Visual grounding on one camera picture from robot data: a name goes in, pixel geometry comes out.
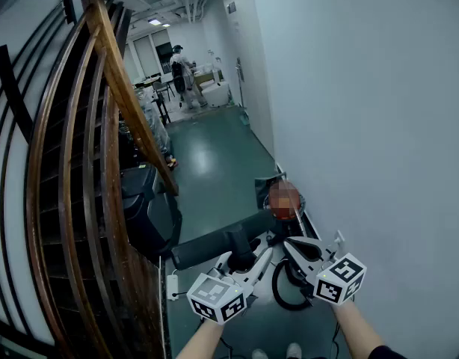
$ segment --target white outfit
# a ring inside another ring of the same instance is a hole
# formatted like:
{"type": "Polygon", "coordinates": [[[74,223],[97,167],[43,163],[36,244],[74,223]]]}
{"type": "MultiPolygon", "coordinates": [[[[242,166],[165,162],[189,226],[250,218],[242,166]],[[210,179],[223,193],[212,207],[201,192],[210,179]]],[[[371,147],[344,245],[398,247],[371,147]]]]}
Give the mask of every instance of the white outfit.
{"type": "Polygon", "coordinates": [[[190,65],[192,64],[190,64],[190,61],[181,53],[174,53],[170,59],[170,65],[173,65],[173,62],[180,63],[183,66],[182,72],[183,78],[185,79],[186,90],[182,95],[188,108],[193,108],[193,99],[197,99],[200,106],[205,106],[207,102],[201,95],[200,90],[194,84],[193,73],[190,69],[190,65]]]}

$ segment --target black backpack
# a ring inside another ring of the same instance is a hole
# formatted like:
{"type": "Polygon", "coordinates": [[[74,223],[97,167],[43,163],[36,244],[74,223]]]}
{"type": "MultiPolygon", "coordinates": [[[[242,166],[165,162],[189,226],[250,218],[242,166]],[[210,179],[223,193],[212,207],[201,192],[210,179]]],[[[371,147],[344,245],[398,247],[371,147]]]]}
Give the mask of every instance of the black backpack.
{"type": "Polygon", "coordinates": [[[173,74],[173,84],[178,93],[183,93],[186,89],[185,79],[183,78],[183,66],[180,63],[173,62],[171,64],[171,72],[173,74]]]}

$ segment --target black handlebar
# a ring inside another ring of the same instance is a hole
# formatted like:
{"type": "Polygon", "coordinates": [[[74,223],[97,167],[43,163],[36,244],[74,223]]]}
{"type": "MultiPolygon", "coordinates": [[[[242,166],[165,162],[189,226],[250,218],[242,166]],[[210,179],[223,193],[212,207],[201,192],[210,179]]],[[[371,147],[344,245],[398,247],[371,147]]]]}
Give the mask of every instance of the black handlebar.
{"type": "Polygon", "coordinates": [[[242,221],[177,245],[171,250],[175,267],[178,270],[184,270],[231,251],[234,248],[232,234],[243,233],[246,240],[251,242],[257,236],[270,230],[274,223],[271,211],[262,210],[242,221]]]}

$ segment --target shoe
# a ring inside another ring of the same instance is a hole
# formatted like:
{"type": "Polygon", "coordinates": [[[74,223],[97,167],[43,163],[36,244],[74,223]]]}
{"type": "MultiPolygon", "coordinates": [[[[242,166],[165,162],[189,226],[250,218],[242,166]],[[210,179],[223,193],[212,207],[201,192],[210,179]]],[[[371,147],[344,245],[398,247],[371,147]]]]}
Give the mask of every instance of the shoe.
{"type": "Polygon", "coordinates": [[[268,356],[263,350],[256,349],[253,351],[253,354],[251,354],[251,359],[268,359],[268,356]]]}
{"type": "Polygon", "coordinates": [[[301,350],[301,346],[297,343],[291,343],[286,350],[286,359],[295,358],[301,359],[303,357],[303,350],[301,350]]]}

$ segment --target person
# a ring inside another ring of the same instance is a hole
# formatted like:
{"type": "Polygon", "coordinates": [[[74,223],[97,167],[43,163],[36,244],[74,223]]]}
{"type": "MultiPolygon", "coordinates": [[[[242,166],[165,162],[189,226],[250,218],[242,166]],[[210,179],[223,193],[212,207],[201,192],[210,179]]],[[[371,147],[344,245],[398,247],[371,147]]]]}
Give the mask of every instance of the person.
{"type": "MultiPolygon", "coordinates": [[[[333,306],[333,312],[353,359],[404,359],[384,345],[383,340],[365,321],[353,301],[347,300],[341,306],[333,306]]],[[[210,320],[205,320],[176,359],[212,359],[223,334],[223,328],[210,320]]],[[[291,343],[286,358],[301,359],[302,357],[301,347],[297,343],[291,343]]],[[[268,359],[268,356],[263,350],[256,349],[253,351],[252,358],[268,359]]]]}
{"type": "Polygon", "coordinates": [[[191,70],[194,65],[191,64],[184,55],[182,55],[182,49],[183,47],[181,45],[175,45],[173,47],[173,56],[170,59],[170,65],[173,72],[173,83],[176,91],[180,93],[185,100],[188,109],[193,108],[193,99],[197,99],[200,107],[203,107],[208,103],[194,83],[193,72],[191,70]],[[185,88],[183,88],[182,85],[181,88],[179,88],[179,80],[184,81],[185,88]]]}

